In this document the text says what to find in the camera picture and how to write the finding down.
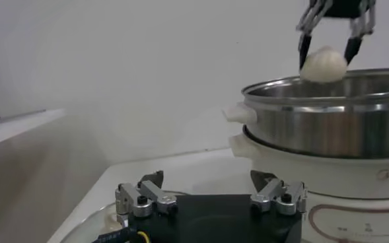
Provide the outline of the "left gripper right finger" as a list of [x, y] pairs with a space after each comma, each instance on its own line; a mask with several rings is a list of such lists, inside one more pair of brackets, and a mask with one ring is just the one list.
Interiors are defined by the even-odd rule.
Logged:
[[276, 175], [259, 170], [251, 170], [250, 177], [256, 189], [250, 196], [251, 210], [262, 214], [275, 208], [285, 216], [306, 212], [307, 190], [303, 182], [287, 184]]

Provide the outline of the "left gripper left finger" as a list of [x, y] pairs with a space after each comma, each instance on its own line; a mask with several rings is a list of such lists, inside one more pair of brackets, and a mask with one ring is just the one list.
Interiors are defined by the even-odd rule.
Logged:
[[178, 212], [175, 195], [162, 190], [162, 170], [142, 176], [136, 185], [119, 184], [115, 190], [117, 216], [133, 214], [138, 218], [150, 217], [154, 212], [173, 216]]

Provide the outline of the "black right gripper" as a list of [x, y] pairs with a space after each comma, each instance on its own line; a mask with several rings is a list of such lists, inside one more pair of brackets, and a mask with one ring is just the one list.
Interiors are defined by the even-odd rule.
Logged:
[[296, 26], [296, 30], [301, 32], [298, 46], [300, 70], [308, 55], [312, 31], [324, 17], [349, 19], [351, 35], [344, 58], [350, 64], [359, 53], [363, 37], [374, 32], [376, 0], [310, 0]]

